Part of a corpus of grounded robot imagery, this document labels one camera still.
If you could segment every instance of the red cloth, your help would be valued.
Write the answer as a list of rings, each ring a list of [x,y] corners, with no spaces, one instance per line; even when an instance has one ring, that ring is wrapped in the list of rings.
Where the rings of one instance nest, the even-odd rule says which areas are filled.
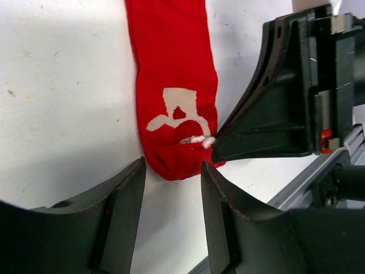
[[[137,122],[146,160],[167,180],[197,175],[202,161],[212,162],[212,148],[180,142],[214,136],[217,131],[217,74],[205,1],[125,1],[137,65]]]

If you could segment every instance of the white surface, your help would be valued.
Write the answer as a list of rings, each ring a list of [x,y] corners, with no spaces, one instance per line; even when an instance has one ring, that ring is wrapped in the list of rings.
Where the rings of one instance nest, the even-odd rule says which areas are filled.
[[[207,9],[222,125],[251,80],[262,24],[291,13],[291,0],[208,0]],[[51,206],[142,155],[123,0],[0,0],[0,25],[0,199]],[[313,159],[220,171],[266,202]],[[148,170],[131,273],[185,274],[206,255],[199,176],[166,182]]]

